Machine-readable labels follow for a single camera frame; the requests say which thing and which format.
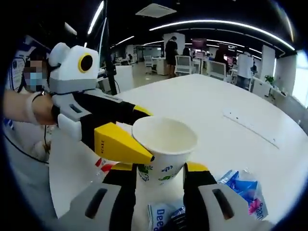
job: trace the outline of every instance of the white office chair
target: white office chair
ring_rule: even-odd
[[[175,73],[180,75],[189,75],[194,73],[195,67],[193,66],[190,56],[176,55]]]
[[[145,73],[151,73],[152,72],[152,67],[153,67],[153,59],[152,56],[145,56],[144,57],[144,65],[146,67]]]
[[[207,73],[210,77],[224,80],[226,77],[226,65],[209,60],[207,62]]]
[[[255,95],[261,97],[264,99],[265,97],[268,97],[270,95],[270,84],[262,81],[261,79],[254,79],[253,80],[253,88],[252,88],[252,93]]]
[[[285,99],[276,106],[290,116],[296,123],[299,123],[299,121],[301,123],[305,122],[307,109],[293,96],[287,95]]]

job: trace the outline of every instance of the ceiling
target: ceiling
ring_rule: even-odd
[[[283,14],[279,13],[274,4],[268,0],[259,0],[253,5],[251,1],[247,0],[170,0],[171,8],[177,11],[174,14],[161,18],[135,15],[136,12],[151,2],[150,0],[108,0],[110,46],[133,35],[135,36],[133,39],[119,46],[159,41],[162,40],[162,35],[165,33],[179,32],[185,34],[187,43],[192,38],[207,38],[248,46],[257,51],[262,51],[263,44],[266,44],[276,50],[277,56],[284,53],[287,55],[291,51],[288,47],[267,35],[234,25],[194,23],[149,31],[153,27],[178,21],[217,19],[261,28],[280,37],[296,49],[301,48],[300,37],[293,31],[294,38],[292,42],[290,29],[282,20]],[[70,38],[72,45],[88,42],[88,46],[94,48],[98,44],[102,29],[102,14],[89,36],[87,31],[100,3],[101,0],[75,0],[73,4],[71,2],[62,4],[62,10],[58,14],[77,31],[77,38]],[[63,33],[60,38],[69,40]]]

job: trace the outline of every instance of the cup rim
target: cup rim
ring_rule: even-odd
[[[148,119],[149,117],[155,117],[157,119],[168,119],[168,120],[172,120],[172,121],[175,121],[177,123],[180,123],[182,125],[184,125],[185,127],[187,127],[195,136],[195,144],[193,145],[192,148],[190,149],[186,149],[186,150],[183,150],[183,151],[180,151],[180,152],[166,152],[166,151],[163,151],[163,150],[159,150],[159,149],[154,149],[154,148],[150,148],[148,147],[147,145],[145,145],[143,142],[141,142],[135,135],[134,135],[134,129],[136,127],[134,127],[135,123],[138,123],[138,121],[142,121],[142,120],[145,120],[145,119]],[[139,143],[141,144],[145,149],[147,149],[148,151],[150,152],[155,152],[155,153],[159,153],[160,155],[182,155],[182,154],[187,154],[187,153],[191,153],[195,150],[197,144],[198,144],[198,136],[196,134],[196,132],[194,130],[192,130],[188,125],[186,125],[185,123],[181,122],[181,121],[178,121],[178,120],[175,120],[175,119],[171,119],[171,118],[168,118],[168,117],[163,117],[163,116],[147,116],[147,117],[143,117],[143,118],[140,118],[138,120],[135,121],[135,123],[133,124],[132,126],[132,129],[131,129],[131,134],[133,136],[133,138]]]

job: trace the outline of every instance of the tissue packet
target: tissue packet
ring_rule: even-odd
[[[249,215],[259,220],[268,215],[261,185],[247,170],[230,170],[217,182],[228,185],[248,202]]]
[[[149,231],[159,231],[171,219],[171,215],[183,206],[183,199],[170,203],[148,205]]]

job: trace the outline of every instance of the potted plant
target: potted plant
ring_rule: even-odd
[[[273,76],[265,76],[265,82],[269,82],[271,85],[274,84],[275,78]]]

